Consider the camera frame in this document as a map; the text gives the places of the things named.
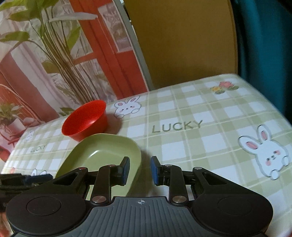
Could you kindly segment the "green square plate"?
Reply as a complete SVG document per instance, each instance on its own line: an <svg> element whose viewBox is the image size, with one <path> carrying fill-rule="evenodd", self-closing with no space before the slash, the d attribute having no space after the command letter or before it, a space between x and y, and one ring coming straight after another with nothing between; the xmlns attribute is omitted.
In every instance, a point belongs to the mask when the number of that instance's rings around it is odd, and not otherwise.
<svg viewBox="0 0 292 237"><path fill-rule="evenodd" d="M97 171L105 165L119 165L124 157L130 158L130 171L125 186L112 188L112 196L129 196L132 186L138 180L141 170L141 150L135 141L128 137L113 134L95 134L81 141L60 166L56 177L78 167Z"/></svg>

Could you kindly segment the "red bowl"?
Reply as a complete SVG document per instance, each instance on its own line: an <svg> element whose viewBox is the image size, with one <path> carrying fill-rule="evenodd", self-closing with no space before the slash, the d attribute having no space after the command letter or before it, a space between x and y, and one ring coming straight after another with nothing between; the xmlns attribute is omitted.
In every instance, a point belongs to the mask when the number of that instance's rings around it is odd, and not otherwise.
<svg viewBox="0 0 292 237"><path fill-rule="evenodd" d="M61 132L77 142L88 136L103 133L108 126L106 103L103 100L90 101L76 109L62 125Z"/></svg>

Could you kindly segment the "green checked bunny tablecloth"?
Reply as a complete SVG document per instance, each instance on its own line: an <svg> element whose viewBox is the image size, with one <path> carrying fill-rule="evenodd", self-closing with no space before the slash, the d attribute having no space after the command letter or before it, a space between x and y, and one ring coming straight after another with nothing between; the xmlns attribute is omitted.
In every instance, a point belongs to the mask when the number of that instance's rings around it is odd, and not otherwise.
<svg viewBox="0 0 292 237"><path fill-rule="evenodd" d="M201 166L265 196L274 209L267 235L290 234L291 166L269 177L238 143L242 136L258 139L257 129L265 126L291 153L291 124L260 92L237 75L218 75L147 92L136 102L134 113L115 115L116 103L106 108L107 133L128 137L140 152L131 158L136 178L114 187L112 195L168 195L151 178L149 161L156 156L183 170Z"/></svg>

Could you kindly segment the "printed room backdrop cloth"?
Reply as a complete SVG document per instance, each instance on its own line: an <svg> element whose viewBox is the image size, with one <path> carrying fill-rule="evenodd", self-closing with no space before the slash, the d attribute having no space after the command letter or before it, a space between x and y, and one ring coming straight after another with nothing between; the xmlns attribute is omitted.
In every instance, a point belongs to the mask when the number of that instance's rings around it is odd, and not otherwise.
<svg viewBox="0 0 292 237"><path fill-rule="evenodd" d="M123 1L1 1L1 164L27 129L149 89Z"/></svg>

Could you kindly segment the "wooden board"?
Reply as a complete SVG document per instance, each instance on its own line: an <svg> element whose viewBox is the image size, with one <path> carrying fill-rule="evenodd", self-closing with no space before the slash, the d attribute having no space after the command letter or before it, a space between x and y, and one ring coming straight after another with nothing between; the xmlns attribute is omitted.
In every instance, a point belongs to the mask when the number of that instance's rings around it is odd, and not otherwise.
<svg viewBox="0 0 292 237"><path fill-rule="evenodd" d="M154 88L238 71L230 1L125 1Z"/></svg>

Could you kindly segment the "teal curtain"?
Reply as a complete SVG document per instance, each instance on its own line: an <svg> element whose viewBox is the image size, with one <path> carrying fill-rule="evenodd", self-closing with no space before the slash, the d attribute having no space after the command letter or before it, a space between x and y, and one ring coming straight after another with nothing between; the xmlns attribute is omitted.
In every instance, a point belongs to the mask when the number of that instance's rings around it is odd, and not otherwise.
<svg viewBox="0 0 292 237"><path fill-rule="evenodd" d="M291 121L291 1L231 1L239 76Z"/></svg>

